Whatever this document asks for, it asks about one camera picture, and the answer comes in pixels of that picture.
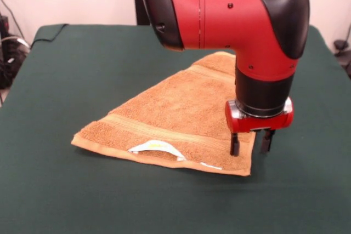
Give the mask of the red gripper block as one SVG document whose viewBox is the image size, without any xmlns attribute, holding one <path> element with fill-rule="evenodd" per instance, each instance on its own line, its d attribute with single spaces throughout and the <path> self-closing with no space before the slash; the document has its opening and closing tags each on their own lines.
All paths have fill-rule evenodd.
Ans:
<svg viewBox="0 0 351 234">
<path fill-rule="evenodd" d="M 287 98 L 283 111 L 273 117 L 253 117 L 243 113 L 237 107 L 235 100 L 225 103 L 225 116 L 227 126 L 231 132 L 230 154 L 238 156 L 240 152 L 240 142 L 237 133 L 249 133 L 256 130 L 269 129 L 265 131 L 261 144 L 261 153 L 268 153 L 275 130 L 290 126 L 294 117 L 294 108 L 291 98 Z"/>
</svg>

